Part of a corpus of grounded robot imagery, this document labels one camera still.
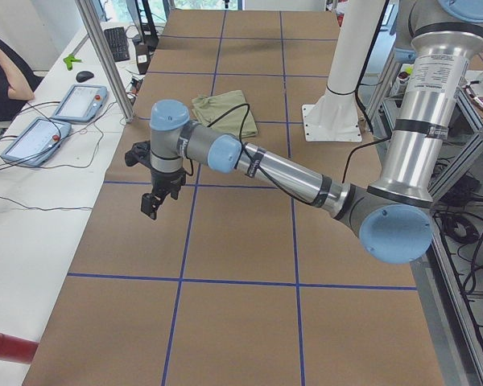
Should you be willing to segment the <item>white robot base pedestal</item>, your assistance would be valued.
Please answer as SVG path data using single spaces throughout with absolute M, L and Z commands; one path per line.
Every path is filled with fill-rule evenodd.
M 386 8 L 385 0 L 348 2 L 324 95 L 314 105 L 302 106 L 308 142 L 361 141 L 357 86 Z

